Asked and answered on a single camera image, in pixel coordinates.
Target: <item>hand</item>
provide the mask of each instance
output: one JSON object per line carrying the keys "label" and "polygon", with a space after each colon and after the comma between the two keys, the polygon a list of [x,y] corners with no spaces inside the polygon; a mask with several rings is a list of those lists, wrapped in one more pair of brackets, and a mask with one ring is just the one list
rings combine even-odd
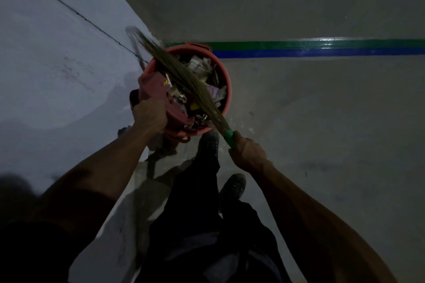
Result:
{"label": "hand", "polygon": [[242,170],[249,173],[260,172],[267,155],[263,148],[252,139],[244,138],[238,131],[234,132],[236,149],[229,149],[233,162]]}
{"label": "hand", "polygon": [[153,135],[161,132],[167,125],[165,102],[163,100],[147,99],[140,101],[133,108],[133,127],[148,130]]}

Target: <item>person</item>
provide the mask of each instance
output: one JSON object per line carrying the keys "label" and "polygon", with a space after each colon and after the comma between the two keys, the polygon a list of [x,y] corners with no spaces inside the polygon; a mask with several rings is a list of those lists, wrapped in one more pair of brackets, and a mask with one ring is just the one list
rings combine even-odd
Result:
{"label": "person", "polygon": [[[95,238],[148,141],[166,123],[162,101],[141,101],[134,125],[56,181],[29,216],[0,233],[3,281],[67,282],[73,260]],[[235,131],[233,162],[262,189],[308,282],[396,282],[377,253],[344,221]],[[192,164],[175,178],[136,282],[290,282],[273,233],[240,197],[243,174],[218,192],[218,136],[204,134]]]}

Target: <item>shoe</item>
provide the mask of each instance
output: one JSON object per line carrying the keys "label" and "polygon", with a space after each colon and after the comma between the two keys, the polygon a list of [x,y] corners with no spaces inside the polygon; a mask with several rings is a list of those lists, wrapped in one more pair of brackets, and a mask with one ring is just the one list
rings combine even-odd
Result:
{"label": "shoe", "polygon": [[218,157],[218,142],[220,137],[218,132],[215,129],[212,129],[204,133],[199,139],[198,152],[196,153],[196,158],[212,158]]}
{"label": "shoe", "polygon": [[247,186],[247,179],[243,173],[235,173],[224,184],[218,195],[219,206],[218,212],[222,212],[223,208],[231,204],[232,201],[241,199],[245,187]]}

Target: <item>broom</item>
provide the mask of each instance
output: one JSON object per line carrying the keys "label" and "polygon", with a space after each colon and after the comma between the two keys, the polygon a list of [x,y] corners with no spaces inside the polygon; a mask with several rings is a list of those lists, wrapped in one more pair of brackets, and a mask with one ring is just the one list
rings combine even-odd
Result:
{"label": "broom", "polygon": [[162,65],[165,66],[168,73],[185,91],[189,92],[195,99],[195,102],[201,110],[208,115],[211,122],[223,136],[224,140],[229,144],[232,149],[236,148],[235,138],[233,131],[227,123],[224,116],[215,106],[211,95],[205,85],[192,73],[186,66],[184,66],[175,56],[171,55],[161,46],[148,39],[139,29],[132,27],[127,31],[132,31],[139,37],[139,43]]}

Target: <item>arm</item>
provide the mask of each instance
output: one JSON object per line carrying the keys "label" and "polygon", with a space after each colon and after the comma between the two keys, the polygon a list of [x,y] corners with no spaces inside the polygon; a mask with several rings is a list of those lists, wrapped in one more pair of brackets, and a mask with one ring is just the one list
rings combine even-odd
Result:
{"label": "arm", "polygon": [[281,174],[251,139],[235,132],[235,164],[262,189],[298,267],[309,282],[396,282],[379,255],[333,212]]}
{"label": "arm", "polygon": [[163,101],[141,101],[134,125],[56,181],[39,199],[29,222],[65,230],[74,259],[95,237],[128,184],[147,142],[167,123]]}

